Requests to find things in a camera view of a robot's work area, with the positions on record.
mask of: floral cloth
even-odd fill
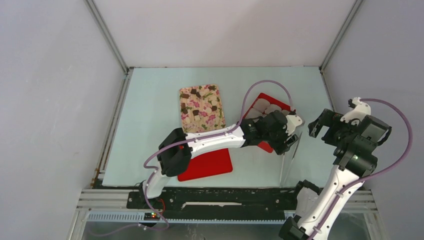
[[[179,90],[182,129],[203,133],[226,126],[220,90],[216,84],[185,87]]]

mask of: metal frame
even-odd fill
[[[331,58],[333,57],[337,47],[340,44],[340,41],[343,39],[343,36],[346,34],[346,31],[348,30],[349,26],[352,23],[352,20],[358,13],[362,3],[364,0],[356,0],[355,3],[352,6],[352,9],[350,9],[349,14],[347,15],[346,19],[343,22],[343,25],[341,26],[340,30],[337,33],[337,36],[335,37],[333,43],[331,44],[330,49],[328,50],[327,54],[324,57],[324,60],[322,61],[321,66],[319,67],[321,69],[321,73],[323,73],[327,66],[330,63]]]
[[[93,16],[94,21],[98,26],[98,29],[100,30],[101,34],[103,35],[104,39],[109,45],[110,50],[112,50],[116,60],[118,61],[120,67],[122,68],[122,71],[126,74],[129,68],[127,64],[125,63],[124,58],[122,57],[121,52],[119,51],[118,46],[115,43],[114,38],[112,37],[108,29],[108,26],[106,26],[105,20],[100,14],[100,11],[96,6],[96,3],[94,2],[94,0],[84,0],[84,2],[87,5],[87,8],[90,11],[91,15]]]
[[[115,137],[116,128],[120,119],[121,111],[124,105],[125,96],[133,74],[133,68],[129,68],[124,61],[102,15],[100,14],[94,0],[84,0],[89,11],[93,15],[97,26],[104,36],[107,44],[112,50],[116,60],[126,74],[125,79],[120,87],[120,92],[116,104],[114,106],[113,117],[109,124],[109,130],[104,140],[103,151],[99,157],[97,168],[94,173],[95,179],[103,179],[107,166],[110,149]],[[328,53],[326,54],[320,71],[322,80],[327,90],[328,98],[334,110],[333,101],[328,93],[324,71],[328,66],[336,48],[340,44],[353,18],[357,14],[364,0],[356,0],[350,10],[346,20],[340,28],[336,38],[334,39]],[[144,221],[144,212],[150,212],[149,209],[127,209],[128,194],[133,190],[130,189],[84,189],[81,192],[79,202],[72,218],[72,224],[69,229],[68,240],[81,240],[83,238],[86,222],[126,222],[126,223],[147,223]],[[388,236],[381,217],[378,213],[377,206],[374,202],[371,191],[356,191],[345,205],[343,212],[363,214],[368,228],[371,240],[386,240]],[[286,217],[294,214],[294,211],[285,212]],[[283,221],[219,221],[219,220],[201,220],[201,219],[168,219],[172,224],[178,223],[204,223],[204,224],[282,224]]]
[[[91,179],[91,184],[94,184],[96,179],[103,179],[105,176],[106,166],[108,164],[108,158],[111,151],[112,143],[114,142],[114,137],[118,122],[121,116],[122,108],[124,106],[125,97],[127,95],[128,87],[130,85],[131,77],[133,76],[134,68],[130,68],[126,74],[122,85],[120,87],[118,99],[114,106],[114,112],[112,119],[110,120],[109,129],[107,131],[106,138],[103,144],[103,150],[101,151],[100,158],[97,161],[97,168],[94,170],[94,176]]]
[[[149,209],[127,209],[127,200],[131,189],[84,189],[81,192],[68,240],[81,240],[86,222],[121,222],[150,223],[144,220],[144,213]],[[374,197],[369,190],[356,191],[345,205],[344,213],[363,214],[371,240],[385,240],[385,229],[380,220]],[[295,211],[286,211],[286,217],[292,217]],[[171,224],[278,224],[283,220],[203,220],[203,219],[168,219]]]

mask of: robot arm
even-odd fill
[[[296,128],[303,124],[302,119],[295,112],[284,115],[280,111],[274,111],[259,119],[243,119],[240,126],[234,131],[236,124],[214,131],[202,133],[184,133],[182,128],[174,129],[168,137],[160,144],[159,149],[176,142],[195,139],[194,141],[171,147],[157,156],[156,167],[152,179],[149,181],[146,194],[148,199],[161,195],[162,189],[168,181],[185,172],[191,159],[208,152],[228,149],[256,146],[267,142],[278,155],[287,152],[298,140],[294,134]]]
[[[353,110],[345,115],[325,109],[317,120],[308,125],[309,135],[314,138],[323,126],[328,127],[322,140],[336,147],[336,160],[322,192],[316,186],[305,186],[298,192],[296,215],[287,219],[279,233],[284,240],[306,240],[314,230],[318,232],[314,240],[327,240],[337,216],[363,182],[353,185],[344,194],[339,191],[376,169],[377,158],[372,152],[387,140],[391,127],[371,116],[370,106],[361,102],[360,98],[349,100],[349,106]],[[340,199],[333,210],[327,213],[336,196]],[[323,227],[318,229],[325,214],[329,214],[328,218]]]

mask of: white wall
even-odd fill
[[[424,1],[365,0],[325,72],[338,111],[355,96],[389,101],[409,118],[414,144],[398,168],[370,182],[391,239],[423,239],[424,223]],[[378,103],[372,113],[393,126],[375,151],[377,170],[393,163],[407,144],[400,117]]]
[[[82,0],[2,0],[0,23],[0,239],[64,239],[123,73]]]
[[[132,67],[319,66],[355,0],[96,0]]]

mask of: glass panel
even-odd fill
[[[141,227],[129,227],[115,234],[96,237],[96,234],[112,232],[131,223],[87,222],[83,240],[280,240],[280,225],[271,224],[172,224],[165,231],[144,231]],[[338,216],[330,232],[329,240],[371,240],[368,228],[361,213],[342,213]]]

